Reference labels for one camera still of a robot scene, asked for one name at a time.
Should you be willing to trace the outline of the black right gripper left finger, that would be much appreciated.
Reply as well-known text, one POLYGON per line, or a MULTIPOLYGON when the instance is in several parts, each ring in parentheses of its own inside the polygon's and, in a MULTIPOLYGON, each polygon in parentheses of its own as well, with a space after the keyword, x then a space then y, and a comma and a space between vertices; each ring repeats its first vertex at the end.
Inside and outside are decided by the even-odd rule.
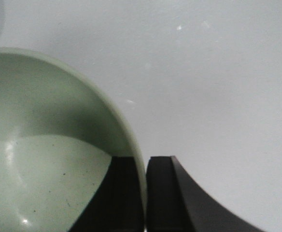
POLYGON ((112 157, 101 185, 70 231, 144 231, 140 183, 133 157, 112 157))

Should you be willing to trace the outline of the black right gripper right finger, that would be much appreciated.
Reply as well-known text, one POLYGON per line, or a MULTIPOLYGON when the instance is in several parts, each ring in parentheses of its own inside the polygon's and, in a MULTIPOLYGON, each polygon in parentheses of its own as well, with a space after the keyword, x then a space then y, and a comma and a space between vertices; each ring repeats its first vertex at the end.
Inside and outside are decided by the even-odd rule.
POLYGON ((147 172, 149 232, 258 232, 207 194, 175 156, 151 157, 147 172))

